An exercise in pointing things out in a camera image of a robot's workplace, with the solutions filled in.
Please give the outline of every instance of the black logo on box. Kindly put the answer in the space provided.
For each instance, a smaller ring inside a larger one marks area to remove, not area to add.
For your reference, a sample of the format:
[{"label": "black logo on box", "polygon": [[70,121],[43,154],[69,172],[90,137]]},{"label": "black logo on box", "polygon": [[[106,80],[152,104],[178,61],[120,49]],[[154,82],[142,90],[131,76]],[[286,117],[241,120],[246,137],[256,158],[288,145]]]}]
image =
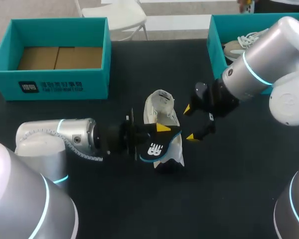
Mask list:
[{"label": "black logo on box", "polygon": [[38,93],[39,89],[38,86],[34,81],[19,81],[19,85],[21,90],[24,93]]}]

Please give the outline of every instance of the white chair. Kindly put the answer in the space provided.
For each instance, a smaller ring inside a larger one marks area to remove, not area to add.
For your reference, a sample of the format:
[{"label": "white chair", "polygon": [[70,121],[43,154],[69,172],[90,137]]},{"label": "white chair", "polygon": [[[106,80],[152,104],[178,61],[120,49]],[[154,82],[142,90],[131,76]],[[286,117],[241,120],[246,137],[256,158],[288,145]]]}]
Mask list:
[{"label": "white chair", "polygon": [[121,41],[131,40],[142,28],[146,40],[149,39],[145,28],[147,16],[141,8],[140,0],[119,0],[110,5],[83,9],[80,8],[79,0],[75,0],[75,4],[80,17],[107,17],[110,31],[138,27],[129,37]]}]

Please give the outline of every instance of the cardboard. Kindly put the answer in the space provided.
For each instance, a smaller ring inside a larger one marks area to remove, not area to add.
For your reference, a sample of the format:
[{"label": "cardboard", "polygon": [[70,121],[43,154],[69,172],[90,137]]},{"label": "cardboard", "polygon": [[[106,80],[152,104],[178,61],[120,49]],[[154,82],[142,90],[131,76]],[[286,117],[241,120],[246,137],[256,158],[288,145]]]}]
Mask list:
[{"label": "cardboard", "polygon": [[101,68],[102,53],[102,47],[60,47],[55,69]]},{"label": "cardboard", "polygon": [[102,47],[26,47],[18,70],[101,68],[102,53]]},{"label": "cardboard", "polygon": [[58,47],[24,48],[18,70],[53,70]]}]

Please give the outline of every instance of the cable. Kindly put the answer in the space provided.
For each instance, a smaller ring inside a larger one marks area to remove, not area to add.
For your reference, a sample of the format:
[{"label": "cable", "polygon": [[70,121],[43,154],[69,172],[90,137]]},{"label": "cable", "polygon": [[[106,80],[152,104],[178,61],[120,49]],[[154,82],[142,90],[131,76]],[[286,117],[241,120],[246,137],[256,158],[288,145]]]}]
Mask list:
[{"label": "cable", "polygon": [[85,159],[89,159],[89,160],[93,160],[93,161],[100,161],[100,162],[103,161],[103,158],[102,158],[102,157],[93,157],[93,156],[89,156],[89,155],[87,155],[87,154],[85,154],[85,153],[82,153],[82,152],[78,151],[78,150],[73,146],[73,144],[72,144],[68,139],[66,139],[63,135],[61,135],[61,134],[59,134],[59,133],[57,133],[57,132],[55,132],[55,131],[53,131],[53,130],[46,129],[46,128],[36,129],[36,130],[33,130],[33,131],[29,131],[28,133],[26,133],[26,134],[24,135],[24,137],[22,137],[22,138],[20,139],[20,142],[22,142],[22,141],[28,139],[31,135],[34,135],[34,134],[36,134],[36,133],[47,133],[47,134],[49,134],[49,135],[51,135],[51,136],[56,136],[56,137],[59,137],[59,138],[63,139],[65,145],[68,146],[68,148],[69,148],[72,152],[74,152],[76,155],[78,155],[78,156],[81,157],[81,158],[85,158]]}]

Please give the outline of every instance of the shoe tongue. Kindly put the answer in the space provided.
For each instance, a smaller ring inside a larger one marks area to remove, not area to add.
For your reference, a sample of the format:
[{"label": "shoe tongue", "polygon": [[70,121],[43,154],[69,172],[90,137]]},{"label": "shoe tongue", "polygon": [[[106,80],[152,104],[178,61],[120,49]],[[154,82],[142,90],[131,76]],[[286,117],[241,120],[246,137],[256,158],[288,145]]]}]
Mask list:
[{"label": "shoe tongue", "polygon": [[171,114],[174,109],[174,98],[170,93],[158,90],[151,96],[153,108],[158,113]]}]

